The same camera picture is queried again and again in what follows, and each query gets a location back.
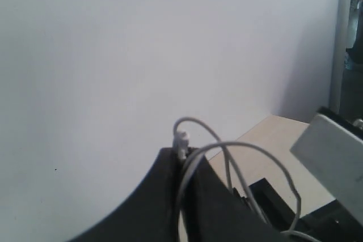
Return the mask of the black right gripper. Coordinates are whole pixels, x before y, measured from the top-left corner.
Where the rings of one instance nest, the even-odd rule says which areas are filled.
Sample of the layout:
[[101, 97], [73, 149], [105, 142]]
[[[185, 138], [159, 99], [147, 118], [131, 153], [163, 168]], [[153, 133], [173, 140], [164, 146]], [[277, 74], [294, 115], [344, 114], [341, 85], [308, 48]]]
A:
[[[320, 113], [362, 138], [362, 120], [349, 122], [325, 107]], [[352, 215], [290, 151], [309, 125], [280, 116], [258, 123], [232, 149], [244, 178], [233, 183], [250, 190], [248, 198], [270, 224], [294, 241], [361, 241], [362, 218]]]

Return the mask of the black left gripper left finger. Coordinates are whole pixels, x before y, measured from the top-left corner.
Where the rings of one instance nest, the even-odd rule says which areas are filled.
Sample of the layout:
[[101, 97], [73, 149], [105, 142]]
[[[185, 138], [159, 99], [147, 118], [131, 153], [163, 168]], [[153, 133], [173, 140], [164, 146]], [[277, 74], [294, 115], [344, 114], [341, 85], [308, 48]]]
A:
[[178, 174], [176, 151], [162, 148], [133, 193], [72, 241], [177, 241], [174, 205]]

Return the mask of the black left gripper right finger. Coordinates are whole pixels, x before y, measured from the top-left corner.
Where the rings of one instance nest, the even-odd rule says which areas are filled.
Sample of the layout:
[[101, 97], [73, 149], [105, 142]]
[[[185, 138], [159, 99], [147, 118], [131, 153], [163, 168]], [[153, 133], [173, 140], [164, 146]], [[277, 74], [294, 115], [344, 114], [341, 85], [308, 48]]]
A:
[[204, 156], [185, 189], [184, 224], [188, 241], [284, 240], [230, 193]]

